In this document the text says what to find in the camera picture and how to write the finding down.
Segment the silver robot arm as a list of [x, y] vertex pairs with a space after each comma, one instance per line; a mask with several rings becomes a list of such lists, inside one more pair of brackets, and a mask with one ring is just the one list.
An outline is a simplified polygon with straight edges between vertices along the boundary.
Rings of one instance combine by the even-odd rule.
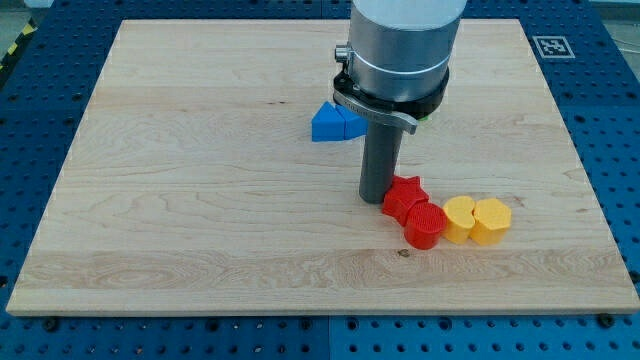
[[466, 0], [353, 0], [334, 101], [413, 134], [439, 106]]

